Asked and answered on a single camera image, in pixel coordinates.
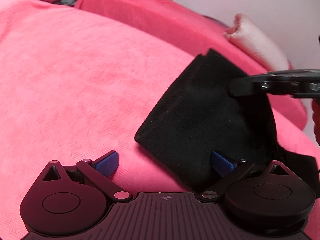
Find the pink pillow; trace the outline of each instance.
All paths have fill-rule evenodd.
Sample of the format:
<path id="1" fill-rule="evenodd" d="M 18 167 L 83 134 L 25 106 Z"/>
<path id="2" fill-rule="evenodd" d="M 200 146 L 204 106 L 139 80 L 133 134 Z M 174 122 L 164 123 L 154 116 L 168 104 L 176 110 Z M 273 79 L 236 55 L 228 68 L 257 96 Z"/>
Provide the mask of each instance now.
<path id="1" fill-rule="evenodd" d="M 290 63 L 279 46 L 246 15 L 237 14 L 234 26 L 224 35 L 269 71 L 290 69 Z"/>

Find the blue gripper pad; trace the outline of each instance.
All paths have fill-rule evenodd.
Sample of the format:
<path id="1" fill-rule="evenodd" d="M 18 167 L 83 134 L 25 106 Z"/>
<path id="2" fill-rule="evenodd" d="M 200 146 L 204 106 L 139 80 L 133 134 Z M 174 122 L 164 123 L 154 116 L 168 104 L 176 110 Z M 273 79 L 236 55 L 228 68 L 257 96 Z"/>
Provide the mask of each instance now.
<path id="1" fill-rule="evenodd" d="M 93 161 L 91 165 L 103 176 L 109 177 L 119 166 L 119 154 L 116 151 L 110 151 Z"/>
<path id="2" fill-rule="evenodd" d="M 227 160 L 221 153 L 213 151 L 210 156 L 211 167 L 219 173 L 221 177 L 227 176 L 236 168 L 235 162 Z"/>

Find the metal rivet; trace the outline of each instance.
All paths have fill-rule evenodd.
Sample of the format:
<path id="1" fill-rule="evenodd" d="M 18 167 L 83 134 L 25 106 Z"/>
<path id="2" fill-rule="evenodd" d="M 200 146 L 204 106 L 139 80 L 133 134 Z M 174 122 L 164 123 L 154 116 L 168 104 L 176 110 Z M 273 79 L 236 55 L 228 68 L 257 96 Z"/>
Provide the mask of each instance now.
<path id="1" fill-rule="evenodd" d="M 118 191 L 115 193 L 115 198 L 117 199 L 126 199 L 130 197 L 130 194 L 126 191 Z"/>
<path id="2" fill-rule="evenodd" d="M 204 198 L 212 199 L 212 198 L 216 198 L 218 194 L 214 191 L 205 191 L 202 193 L 202 196 Z"/>
<path id="3" fill-rule="evenodd" d="M 262 84 L 261 84 L 261 88 L 262 88 L 262 89 L 265 89 L 265 90 L 269 89 L 269 86 L 270 86 L 270 85 L 269 85 L 268 83 L 262 83 Z"/>

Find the bed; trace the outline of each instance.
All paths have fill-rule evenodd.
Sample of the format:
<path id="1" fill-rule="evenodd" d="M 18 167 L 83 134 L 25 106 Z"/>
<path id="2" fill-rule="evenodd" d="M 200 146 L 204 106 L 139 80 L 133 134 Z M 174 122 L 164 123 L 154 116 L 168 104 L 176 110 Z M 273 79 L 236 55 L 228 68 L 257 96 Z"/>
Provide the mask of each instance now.
<path id="1" fill-rule="evenodd" d="M 231 44 L 225 27 L 170 0 L 78 0 L 76 8 L 100 14 L 156 36 L 196 56 L 213 48 L 249 75 L 267 70 Z M 307 122 L 299 99 L 270 96 L 271 105 L 303 130 Z"/>
<path id="2" fill-rule="evenodd" d="M 19 205 L 50 160 L 74 165 L 116 150 L 112 180 L 138 191 L 184 191 L 134 141 L 194 58 L 123 23 L 38 0 L 0 0 L 0 237 L 26 234 Z M 274 109 L 278 141 L 320 162 L 320 149 Z M 306 232 L 315 237 L 319 200 Z"/>

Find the white wall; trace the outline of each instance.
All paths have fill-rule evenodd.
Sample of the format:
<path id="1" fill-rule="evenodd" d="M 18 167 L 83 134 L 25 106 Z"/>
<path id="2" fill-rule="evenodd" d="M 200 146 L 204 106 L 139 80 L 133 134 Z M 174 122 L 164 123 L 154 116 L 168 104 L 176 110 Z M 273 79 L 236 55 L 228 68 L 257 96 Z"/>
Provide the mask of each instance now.
<path id="1" fill-rule="evenodd" d="M 198 13 L 232 25 L 248 15 L 286 52 L 294 68 L 320 69 L 320 0 L 174 0 Z M 309 120 L 304 132 L 315 142 L 311 100 L 303 100 Z"/>

